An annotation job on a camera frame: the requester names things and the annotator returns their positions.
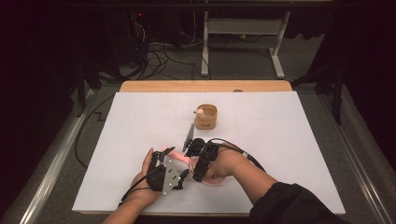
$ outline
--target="hand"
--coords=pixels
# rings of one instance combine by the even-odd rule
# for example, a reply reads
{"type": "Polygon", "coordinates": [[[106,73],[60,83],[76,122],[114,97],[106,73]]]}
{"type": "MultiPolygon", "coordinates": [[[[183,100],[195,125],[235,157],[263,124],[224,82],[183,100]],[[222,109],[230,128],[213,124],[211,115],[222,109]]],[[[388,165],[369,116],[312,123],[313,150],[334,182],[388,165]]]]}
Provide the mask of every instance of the hand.
{"type": "Polygon", "coordinates": [[[213,175],[223,177],[234,175],[234,170],[240,165],[246,165],[246,162],[250,163],[250,161],[241,153],[227,147],[219,147],[218,156],[207,170],[204,180],[208,180],[213,175]]]}
{"type": "MultiPolygon", "coordinates": [[[[152,153],[153,148],[148,151],[146,158],[143,160],[142,171],[134,177],[131,186],[147,174],[152,153]]],[[[148,207],[161,196],[161,193],[159,191],[154,191],[149,187],[146,179],[140,182],[136,187],[134,187],[133,190],[134,191],[128,196],[125,202],[127,203],[128,201],[132,200],[134,201],[134,203],[142,205],[143,208],[148,207]]]]}

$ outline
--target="white board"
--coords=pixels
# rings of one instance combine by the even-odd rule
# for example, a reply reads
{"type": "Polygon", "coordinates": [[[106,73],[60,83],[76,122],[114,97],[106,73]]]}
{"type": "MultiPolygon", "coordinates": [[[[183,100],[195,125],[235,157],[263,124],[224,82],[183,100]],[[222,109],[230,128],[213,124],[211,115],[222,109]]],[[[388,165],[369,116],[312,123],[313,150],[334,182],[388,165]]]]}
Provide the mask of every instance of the white board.
{"type": "MultiPolygon", "coordinates": [[[[151,147],[181,151],[198,105],[218,108],[214,130],[194,137],[218,137],[251,154],[284,183],[311,190],[335,214],[345,209],[296,92],[119,92],[106,119],[73,206],[79,212],[114,211],[151,147]]],[[[176,162],[180,172],[187,168],[176,162]]],[[[145,214],[249,213],[252,204],[233,177],[218,187],[189,175],[183,190],[172,190],[145,214]]]]}

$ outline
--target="dark background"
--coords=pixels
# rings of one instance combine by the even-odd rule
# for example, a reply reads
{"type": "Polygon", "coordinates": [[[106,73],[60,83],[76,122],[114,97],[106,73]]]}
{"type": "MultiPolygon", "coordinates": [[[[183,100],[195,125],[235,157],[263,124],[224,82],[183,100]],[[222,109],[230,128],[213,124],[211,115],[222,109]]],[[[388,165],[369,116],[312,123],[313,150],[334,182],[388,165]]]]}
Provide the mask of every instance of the dark background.
{"type": "MultiPolygon", "coordinates": [[[[363,11],[338,13],[335,18],[323,11],[292,12],[285,36],[326,34],[311,71],[336,59],[340,52],[344,55],[344,81],[376,142],[396,168],[396,34],[394,10],[387,3],[369,3],[363,11]]],[[[78,68],[82,66],[84,78],[99,88],[97,72],[119,76],[119,63],[138,61],[138,52],[125,54],[117,43],[112,46],[114,39],[121,38],[125,48],[134,52],[137,42],[131,30],[125,30],[129,24],[125,14],[67,14],[51,0],[0,4],[1,216],[68,116],[73,105],[69,93],[76,87],[78,68]]],[[[177,45],[180,30],[193,32],[187,13],[147,12],[148,32],[177,45]]],[[[233,16],[246,14],[234,12],[233,16]]],[[[198,21],[202,17],[203,13],[197,13],[198,21]]]]}

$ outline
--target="wooden table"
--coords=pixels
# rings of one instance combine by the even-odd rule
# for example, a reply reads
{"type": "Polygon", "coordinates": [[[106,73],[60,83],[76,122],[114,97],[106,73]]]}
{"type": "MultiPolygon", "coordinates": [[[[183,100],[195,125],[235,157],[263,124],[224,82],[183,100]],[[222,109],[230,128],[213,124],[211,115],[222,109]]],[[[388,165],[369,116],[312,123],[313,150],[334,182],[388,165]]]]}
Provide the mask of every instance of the wooden table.
{"type": "Polygon", "coordinates": [[[285,80],[125,81],[120,92],[292,91],[285,80]]]}

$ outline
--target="black sleeve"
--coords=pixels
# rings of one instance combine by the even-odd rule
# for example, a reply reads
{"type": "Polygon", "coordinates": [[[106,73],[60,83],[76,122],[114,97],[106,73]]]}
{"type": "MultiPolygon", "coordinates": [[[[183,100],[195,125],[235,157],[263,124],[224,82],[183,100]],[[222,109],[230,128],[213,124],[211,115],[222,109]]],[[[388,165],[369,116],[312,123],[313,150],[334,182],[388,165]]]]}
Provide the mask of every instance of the black sleeve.
{"type": "Polygon", "coordinates": [[[348,223],[333,214],[308,189],[280,182],[254,204],[250,221],[253,224],[348,223]]]}

